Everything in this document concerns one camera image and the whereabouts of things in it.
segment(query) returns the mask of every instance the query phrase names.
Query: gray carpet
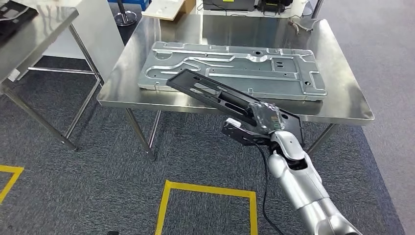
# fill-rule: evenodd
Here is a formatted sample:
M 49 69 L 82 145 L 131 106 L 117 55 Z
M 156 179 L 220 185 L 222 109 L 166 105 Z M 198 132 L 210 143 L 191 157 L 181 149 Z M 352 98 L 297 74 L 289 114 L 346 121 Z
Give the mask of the gray carpet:
M 85 68 L 79 60 L 44 58 L 39 66 Z M 64 131 L 89 92 L 93 77 L 30 71 L 14 91 Z M 145 133 L 154 111 L 135 111 Z M 261 156 L 219 130 L 226 116 L 163 112 L 155 139 L 156 162 L 147 160 L 124 110 L 92 102 L 66 150 L 4 96 L 0 97 L 0 164 L 25 170 L 0 206 L 0 233 L 104 235 L 154 234 L 164 181 L 253 190 L 259 234 L 275 234 L 260 206 Z M 325 125 L 305 123 L 307 145 Z M 360 127 L 342 126 L 313 156 L 339 210 L 364 234 L 403 234 Z M 302 224 L 276 181 L 270 181 L 268 216 L 287 235 Z M 244 198 L 173 190 L 164 235 L 249 234 Z
M 376 120 L 364 128 L 407 234 L 415 234 L 413 0 L 325 1 L 328 20 Z

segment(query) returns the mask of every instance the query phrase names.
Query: white cable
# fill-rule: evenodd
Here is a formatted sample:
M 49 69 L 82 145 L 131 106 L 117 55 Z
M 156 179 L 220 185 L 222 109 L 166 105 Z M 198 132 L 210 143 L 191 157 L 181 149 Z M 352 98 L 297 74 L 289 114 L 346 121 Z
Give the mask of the white cable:
M 12 17 L 12 18 L 3 18 L 3 19 L 0 19 L 0 22 L 2 22 L 2 21 L 11 21 L 11 20 L 14 20 L 14 19 L 16 19 L 17 17 L 19 17 L 19 16 L 21 16 L 21 15 L 23 15 L 27 10 L 29 10 L 29 7 L 26 7 L 26 9 L 25 10 L 23 10 L 22 12 L 20 12 L 19 14 L 17 14 L 17 15 L 15 15 L 14 17 Z

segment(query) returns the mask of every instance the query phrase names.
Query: table leg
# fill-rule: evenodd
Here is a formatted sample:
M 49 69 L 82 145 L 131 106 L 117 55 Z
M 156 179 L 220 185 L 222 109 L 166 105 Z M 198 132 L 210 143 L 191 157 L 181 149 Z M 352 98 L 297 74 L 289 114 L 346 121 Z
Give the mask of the table leg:
M 316 6 L 314 7 L 314 10 L 313 10 L 313 15 L 311 16 L 312 19 L 315 19 L 317 15 L 319 14 L 320 8 L 322 7 L 323 2 L 324 0 L 317 0 Z
M 328 138 L 337 130 L 339 127 L 339 124 L 330 124 L 323 133 L 317 138 L 317 140 L 311 145 L 309 149 L 307 149 L 308 155 L 313 155 L 321 146 L 323 143 L 325 143 Z
M 84 43 L 82 42 L 81 38 L 76 32 L 76 29 L 73 27 L 72 24 L 69 25 L 69 31 L 72 34 L 72 37 L 75 39 L 76 43 L 78 44 L 79 48 L 81 49 L 82 53 L 85 56 L 85 60 L 87 61 L 88 65 L 90 66 L 92 72 L 95 75 L 95 78 L 100 82 L 101 86 L 104 85 L 104 79 L 102 79 L 101 74 L 98 71 L 98 68 L 95 66 L 95 63 L 92 61 L 90 54 L 87 51 Z
M 134 131 L 137 133 L 138 137 L 140 138 L 141 144 L 144 147 L 145 152 L 148 154 L 148 157 L 150 160 L 154 161 L 156 158 L 154 157 L 153 152 L 151 151 L 151 147 L 147 143 L 147 140 L 145 139 L 144 133 L 141 130 L 139 124 L 137 123 L 136 118 L 134 117 L 133 111 L 131 109 L 125 109 L 127 118 L 131 125 L 134 128 Z
M 161 115 L 161 110 L 158 110 L 156 114 L 156 119 L 154 120 L 154 123 L 153 123 L 153 127 L 151 128 L 150 139 L 148 140 L 148 145 L 150 146 L 150 148 L 151 146 L 153 146 L 153 140 L 154 140 L 154 137 L 156 136 L 156 131 L 157 131 L 157 126 L 159 125 L 160 115 Z
M 50 125 L 43 117 L 34 111 L 28 104 L 26 104 L 20 97 L 12 93 L 12 91 L 5 85 L 1 85 L 2 92 L 9 97 L 16 105 L 22 108 L 32 118 L 36 119 L 42 126 L 48 129 L 60 142 L 66 144 L 70 149 L 75 150 L 76 146 L 71 143 L 68 138 L 63 136 L 58 130 Z

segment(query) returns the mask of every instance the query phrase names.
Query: hole in metal plate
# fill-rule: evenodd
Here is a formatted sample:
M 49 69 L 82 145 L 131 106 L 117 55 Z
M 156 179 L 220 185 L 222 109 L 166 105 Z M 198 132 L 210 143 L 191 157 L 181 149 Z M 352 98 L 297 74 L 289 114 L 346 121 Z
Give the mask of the hole in metal plate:
M 192 92 L 196 93 L 196 94 L 203 94 L 203 92 L 198 91 L 198 90 L 196 90 L 196 89 L 194 89 L 194 88 L 190 88 L 190 90 L 191 90 Z
M 209 87 L 207 87 L 207 86 L 205 86 L 205 85 L 203 85 L 203 84 L 200 84 L 200 83 L 195 83 L 195 85 L 194 85 L 196 88 L 199 88 L 200 90 L 202 90 L 202 91 L 204 91 L 204 92 L 207 92 L 207 93 L 210 93 L 210 94 L 216 94 L 216 91 L 214 90 L 214 89 L 212 89 L 212 88 L 209 88 Z
M 225 88 L 222 88 L 222 87 L 220 87 L 220 86 L 218 86 L 218 89 L 221 89 L 221 90 L 223 90 L 224 92 L 227 92 L 228 90 L 226 90 Z
M 230 108 L 230 109 L 233 109 L 233 110 L 239 112 L 240 114 L 243 114 L 243 115 L 247 115 L 248 114 L 245 110 L 243 110 L 243 109 L 241 109 L 241 108 L 239 108 L 239 107 L 237 107 L 237 106 L 235 106 L 233 104 L 225 103 L 225 106 L 228 107 L 228 108 Z

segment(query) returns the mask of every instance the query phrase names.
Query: wire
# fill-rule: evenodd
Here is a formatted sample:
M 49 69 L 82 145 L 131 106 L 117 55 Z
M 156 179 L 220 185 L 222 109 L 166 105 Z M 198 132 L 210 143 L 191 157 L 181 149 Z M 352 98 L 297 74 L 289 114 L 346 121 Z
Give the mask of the wire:
M 223 7 L 221 7 L 221 6 L 218 6 L 218 5 L 216 5 L 216 4 L 214 4 L 214 3 L 206 3 L 205 1 L 202 1 L 202 3 L 201 4 L 199 4 L 199 6 L 197 6 L 197 8 L 196 8 L 196 10 L 198 10 L 198 11 L 200 11 L 202 8 L 200 8 L 200 6 L 201 5 L 211 5 L 211 6 L 216 6 L 217 8 L 219 8 L 219 9 L 222 9 L 222 10 L 224 10 L 225 11 L 225 16 L 228 16 L 227 15 L 227 11 L 226 11 L 226 9 L 225 8 L 223 8 Z
M 252 140 L 246 139 L 249 142 L 253 143 L 261 152 L 262 159 L 264 160 L 264 167 L 265 167 L 265 190 L 264 190 L 264 197 L 262 199 L 262 214 L 264 215 L 264 218 L 268 221 L 268 223 L 277 231 L 279 235 L 284 235 L 281 230 L 268 218 L 267 214 L 265 213 L 265 200 L 267 199 L 267 193 L 268 193 L 268 164 L 267 164 L 267 158 L 265 157 L 265 153 L 262 150 L 261 147 Z
M 3 18 L 3 19 L 0 19 L 0 22 L 2 22 L 2 21 L 11 21 L 11 20 L 14 20 L 14 19 L 18 18 L 19 16 L 23 15 L 23 14 L 24 14 L 27 10 L 29 10 L 29 7 L 26 7 L 26 9 L 25 9 L 25 10 L 21 11 L 19 14 L 15 15 L 15 16 L 14 16 L 14 17 L 12 17 L 12 18 Z

